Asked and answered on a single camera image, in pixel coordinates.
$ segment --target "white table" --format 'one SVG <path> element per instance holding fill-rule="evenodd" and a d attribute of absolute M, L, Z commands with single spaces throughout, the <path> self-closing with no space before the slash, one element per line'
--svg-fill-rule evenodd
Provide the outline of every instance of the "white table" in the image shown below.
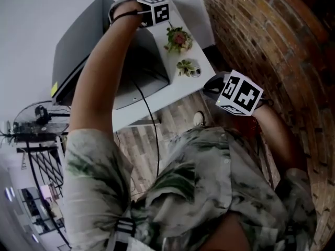
<path fill-rule="evenodd" d="M 175 11 L 170 12 L 170 23 L 173 27 L 182 26 L 183 30 L 190 33 L 186 24 Z M 204 84 L 215 75 L 211 64 L 195 39 L 193 39 L 192 48 L 181 55 L 168 53 L 167 50 L 164 49 L 164 45 L 168 42 L 168 37 L 166 35 L 166 29 L 168 27 L 170 27 L 169 23 L 164 22 L 160 25 L 148 28 L 155 38 L 165 69 L 170 79 L 170 85 L 146 98 L 152 113 L 202 89 Z M 178 61 L 183 59 L 194 60 L 194 64 L 200 67 L 201 75 L 197 78 L 187 77 L 186 75 L 178 76 L 178 69 L 176 65 Z M 127 107 L 113 110 L 113 130 L 118 131 L 147 115 L 149 115 L 149 112 L 143 100 Z"/>

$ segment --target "yellow sticker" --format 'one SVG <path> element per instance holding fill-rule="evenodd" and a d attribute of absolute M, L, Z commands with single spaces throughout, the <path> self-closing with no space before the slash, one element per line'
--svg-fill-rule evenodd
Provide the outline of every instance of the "yellow sticker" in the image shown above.
<path fill-rule="evenodd" d="M 56 93 L 57 89 L 58 89 L 58 82 L 56 82 L 51 89 L 51 97 L 53 97 L 53 95 Z"/>

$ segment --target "person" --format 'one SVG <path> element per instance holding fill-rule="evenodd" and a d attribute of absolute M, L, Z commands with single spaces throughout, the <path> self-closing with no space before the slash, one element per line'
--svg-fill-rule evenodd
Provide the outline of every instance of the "person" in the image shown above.
<path fill-rule="evenodd" d="M 141 11 L 140 4 L 125 2 L 114 18 L 132 10 Z M 131 202 L 132 167 L 113 140 L 111 113 L 141 18 L 123 16 L 111 25 L 76 86 L 63 165 L 72 250 L 309 250 L 316 212 L 305 154 L 268 105 L 253 116 L 281 176 L 275 190 L 248 143 L 204 126 L 198 112 L 196 126 L 171 141 L 153 185 Z"/>

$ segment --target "gray monitor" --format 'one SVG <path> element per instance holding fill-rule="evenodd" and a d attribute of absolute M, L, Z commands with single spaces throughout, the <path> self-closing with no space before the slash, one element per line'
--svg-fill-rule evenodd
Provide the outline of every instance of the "gray monitor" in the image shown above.
<path fill-rule="evenodd" d="M 51 92 L 54 104 L 72 104 L 75 86 L 87 58 L 109 27 L 108 11 L 113 2 L 92 2 L 57 44 Z M 169 83 L 153 35 L 147 29 L 139 29 L 126 55 L 114 108 L 119 109 L 141 100 L 137 87 L 147 97 Z"/>

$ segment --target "patterned shirt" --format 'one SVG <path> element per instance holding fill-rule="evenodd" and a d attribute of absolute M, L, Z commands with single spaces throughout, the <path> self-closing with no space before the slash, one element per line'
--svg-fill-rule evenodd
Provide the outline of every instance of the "patterned shirt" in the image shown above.
<path fill-rule="evenodd" d="M 273 190 L 248 143 L 223 128 L 186 131 L 167 153 L 151 188 L 131 202 L 132 166 L 115 142 L 93 129 L 69 134 L 63 193 L 73 251 L 109 251 L 121 216 L 136 224 L 127 250 L 198 250 L 227 211 L 250 250 L 309 250 L 316 212 L 304 171 L 289 169 Z"/>

